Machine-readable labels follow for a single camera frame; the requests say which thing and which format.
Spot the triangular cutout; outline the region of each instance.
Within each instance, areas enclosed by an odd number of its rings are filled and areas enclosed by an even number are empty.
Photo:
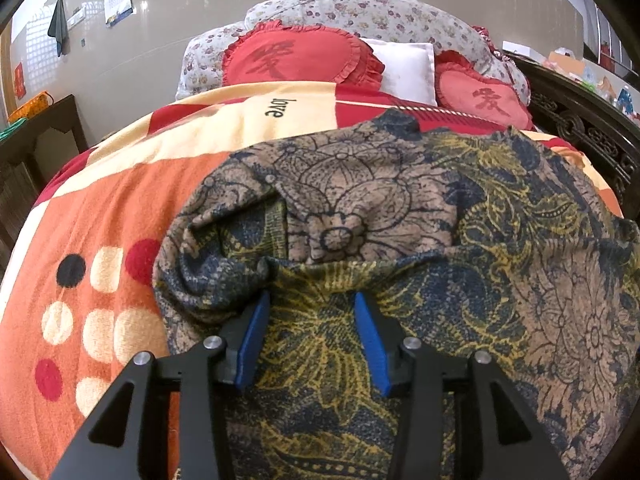
[[[508,446],[531,440],[531,432],[500,384],[491,383],[490,388],[494,400],[495,423],[500,444]]]
[[[133,389],[133,383],[122,385],[113,402],[104,410],[97,424],[89,433],[91,442],[111,447],[121,447],[124,444]]]

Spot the blue gripper pad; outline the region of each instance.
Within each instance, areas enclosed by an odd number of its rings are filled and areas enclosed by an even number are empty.
[[[388,397],[392,385],[388,374],[385,347],[361,292],[356,293],[354,316],[356,330],[364,346],[364,355],[369,365],[371,381],[385,397]]]
[[[244,339],[238,351],[236,378],[234,384],[241,392],[254,381],[255,369],[262,350],[264,333],[269,322],[271,298],[264,290],[255,306],[254,316],[246,329]]]

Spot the white pillow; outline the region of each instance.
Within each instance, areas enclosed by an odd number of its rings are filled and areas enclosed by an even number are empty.
[[[399,99],[438,106],[434,88],[433,45],[360,38],[385,64],[380,91]]]

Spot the black dot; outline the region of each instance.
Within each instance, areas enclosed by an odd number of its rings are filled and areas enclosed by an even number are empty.
[[[84,258],[80,254],[68,254],[58,266],[56,281],[59,286],[71,288],[80,283],[85,270]]]

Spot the floral headboard cover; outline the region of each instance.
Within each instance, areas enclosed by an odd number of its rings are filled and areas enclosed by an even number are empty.
[[[436,55],[455,50],[477,72],[513,85],[520,100],[529,104],[527,79],[512,62],[494,56],[482,36],[465,22],[418,0],[268,0],[257,4],[249,9],[244,22],[214,28],[189,42],[176,99],[221,86],[225,49],[256,23],[274,19],[285,25],[321,23],[363,38],[429,42]]]

